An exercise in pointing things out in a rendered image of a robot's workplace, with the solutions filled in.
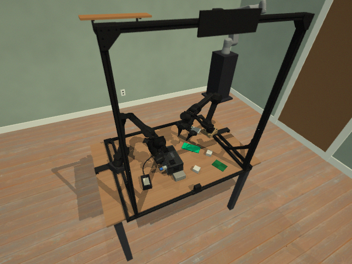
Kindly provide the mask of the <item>green flat bar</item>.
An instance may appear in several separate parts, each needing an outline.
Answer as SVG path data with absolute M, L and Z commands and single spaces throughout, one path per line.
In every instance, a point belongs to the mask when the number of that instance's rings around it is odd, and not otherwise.
M 188 150 L 188 151 L 192 151 L 192 152 L 196 152 L 196 153 L 199 153 L 200 148 L 201 147 L 199 147 L 199 146 L 195 146 L 195 145 L 191 145 L 191 144 L 187 144 L 187 143 L 184 143 L 183 146 L 182 146 L 182 149 L 185 149 L 185 150 Z

